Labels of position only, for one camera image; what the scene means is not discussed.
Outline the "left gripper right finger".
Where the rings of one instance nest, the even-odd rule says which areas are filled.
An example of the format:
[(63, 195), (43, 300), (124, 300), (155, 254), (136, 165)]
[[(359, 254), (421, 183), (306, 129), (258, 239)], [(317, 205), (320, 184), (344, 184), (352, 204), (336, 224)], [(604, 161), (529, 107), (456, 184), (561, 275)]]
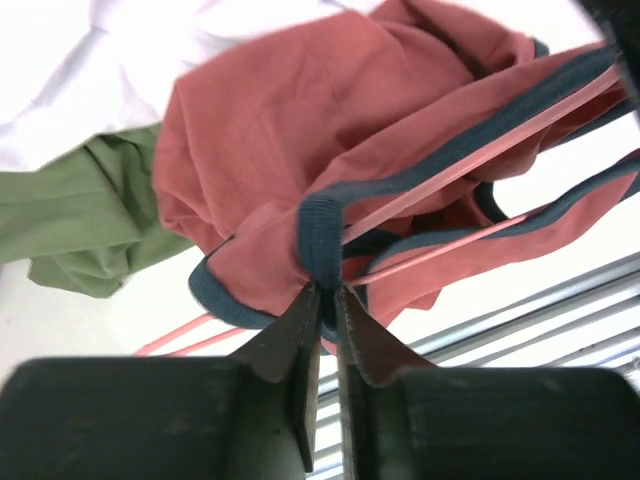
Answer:
[(602, 368), (438, 367), (335, 297), (347, 479), (635, 479), (639, 398)]

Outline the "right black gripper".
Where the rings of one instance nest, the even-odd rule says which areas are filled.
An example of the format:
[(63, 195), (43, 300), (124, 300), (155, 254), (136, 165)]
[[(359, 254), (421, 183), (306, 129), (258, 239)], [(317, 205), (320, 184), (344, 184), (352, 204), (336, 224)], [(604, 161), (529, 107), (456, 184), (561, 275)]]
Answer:
[(578, 0), (604, 35), (635, 108), (639, 107), (639, 0)]

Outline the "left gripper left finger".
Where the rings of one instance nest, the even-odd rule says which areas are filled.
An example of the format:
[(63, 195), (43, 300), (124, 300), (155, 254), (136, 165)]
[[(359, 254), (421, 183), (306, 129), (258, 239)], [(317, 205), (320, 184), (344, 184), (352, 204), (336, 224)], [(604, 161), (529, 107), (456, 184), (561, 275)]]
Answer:
[(1, 391), (5, 479), (302, 479), (320, 295), (225, 357), (41, 358)]

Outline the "red tank top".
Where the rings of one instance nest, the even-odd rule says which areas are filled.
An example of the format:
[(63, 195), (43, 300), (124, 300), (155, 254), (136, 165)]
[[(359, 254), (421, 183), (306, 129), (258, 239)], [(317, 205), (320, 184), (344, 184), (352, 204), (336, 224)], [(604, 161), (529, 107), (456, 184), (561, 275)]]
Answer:
[[(552, 54), (443, 1), (387, 1), (236, 46), (179, 78), (153, 161), (162, 224), (204, 259), (189, 286), (227, 324), (262, 329), (307, 284), (333, 292), (508, 220), (496, 181), (626, 114), (623, 82), (344, 242), (347, 229), (609, 67), (599, 43)], [(630, 154), (523, 222), (368, 285), (382, 325), (460, 280), (573, 242), (639, 190)]]

